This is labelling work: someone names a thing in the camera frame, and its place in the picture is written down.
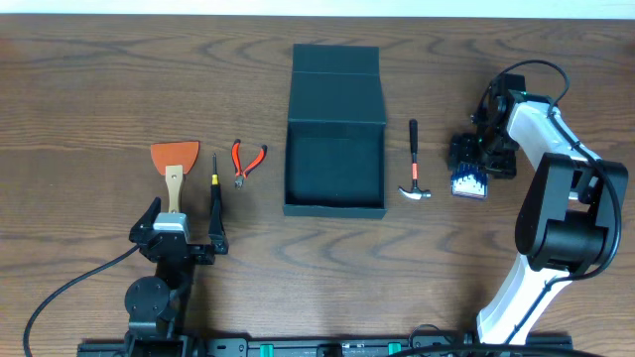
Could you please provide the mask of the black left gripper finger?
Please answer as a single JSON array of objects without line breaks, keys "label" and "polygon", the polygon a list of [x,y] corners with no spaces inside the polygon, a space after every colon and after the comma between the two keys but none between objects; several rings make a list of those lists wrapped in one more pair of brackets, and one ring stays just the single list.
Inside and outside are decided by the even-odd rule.
[{"label": "black left gripper finger", "polygon": [[140,218],[140,228],[141,229],[153,229],[153,224],[155,222],[155,220],[157,219],[159,213],[161,212],[161,199],[159,197],[156,197],[152,203],[150,204],[149,208],[146,210],[146,212],[142,215],[142,217]]},{"label": "black left gripper finger", "polygon": [[226,255],[228,253],[229,245],[222,223],[222,203],[218,198],[211,205],[207,235],[215,254]]}]

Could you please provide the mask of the clear precision screwdriver case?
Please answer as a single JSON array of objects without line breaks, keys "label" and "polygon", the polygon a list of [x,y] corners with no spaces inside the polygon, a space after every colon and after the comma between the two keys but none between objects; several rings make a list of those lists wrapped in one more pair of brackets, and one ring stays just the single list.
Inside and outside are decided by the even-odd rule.
[{"label": "clear precision screwdriver case", "polygon": [[459,164],[450,177],[450,192],[454,196],[485,199],[488,190],[488,176],[479,167]]}]

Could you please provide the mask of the yellow black screwdriver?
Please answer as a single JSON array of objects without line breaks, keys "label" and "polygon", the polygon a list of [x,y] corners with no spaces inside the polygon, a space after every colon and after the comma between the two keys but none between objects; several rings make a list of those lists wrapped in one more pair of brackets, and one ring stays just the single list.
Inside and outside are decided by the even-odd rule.
[{"label": "yellow black screwdriver", "polygon": [[219,215],[221,211],[222,203],[221,203],[221,186],[219,182],[216,154],[212,155],[211,199],[212,199],[211,212],[213,214]]}]

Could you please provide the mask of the small black handled hammer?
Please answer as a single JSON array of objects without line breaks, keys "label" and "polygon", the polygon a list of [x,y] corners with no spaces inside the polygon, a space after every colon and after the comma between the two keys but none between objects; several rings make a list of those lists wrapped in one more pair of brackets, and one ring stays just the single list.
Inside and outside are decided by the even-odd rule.
[{"label": "small black handled hammer", "polygon": [[428,199],[432,197],[432,193],[428,189],[421,190],[419,188],[419,170],[418,170],[418,121],[411,119],[409,121],[409,135],[410,135],[410,154],[411,154],[411,177],[412,187],[410,190],[406,190],[399,186],[398,191],[405,197],[411,200]]}]

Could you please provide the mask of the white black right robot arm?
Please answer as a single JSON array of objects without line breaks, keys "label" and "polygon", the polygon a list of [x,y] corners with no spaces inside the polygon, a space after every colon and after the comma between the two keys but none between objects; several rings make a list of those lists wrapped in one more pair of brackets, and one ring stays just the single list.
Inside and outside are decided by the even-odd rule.
[{"label": "white black right robot arm", "polygon": [[493,78],[472,122],[475,132],[456,134],[449,144],[453,195],[486,197],[490,179],[516,176],[517,152],[535,170],[515,224],[512,270],[476,317],[479,342],[522,345],[564,287],[611,263],[628,171],[589,150],[556,100],[527,92],[520,74]]}]

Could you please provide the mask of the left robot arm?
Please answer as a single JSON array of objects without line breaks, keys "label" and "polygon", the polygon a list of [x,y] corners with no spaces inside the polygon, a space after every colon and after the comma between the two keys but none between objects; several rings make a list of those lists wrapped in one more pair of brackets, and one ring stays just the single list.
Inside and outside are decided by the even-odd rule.
[{"label": "left robot arm", "polygon": [[197,266],[228,253],[221,198],[210,204],[208,244],[190,242],[188,218],[161,210],[155,198],[130,230],[129,239],[156,265],[155,274],[135,281],[124,304],[129,313],[125,356],[204,356],[206,343],[184,332],[185,315]]}]

